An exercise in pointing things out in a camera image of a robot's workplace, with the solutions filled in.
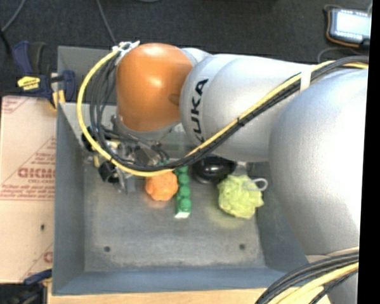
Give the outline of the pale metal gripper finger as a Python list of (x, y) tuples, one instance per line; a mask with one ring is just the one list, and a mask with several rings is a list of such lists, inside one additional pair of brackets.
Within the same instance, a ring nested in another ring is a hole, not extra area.
[(124, 192), (129, 195), (136, 191), (136, 181), (133, 175), (123, 173), (120, 176), (119, 181), (119, 192)]

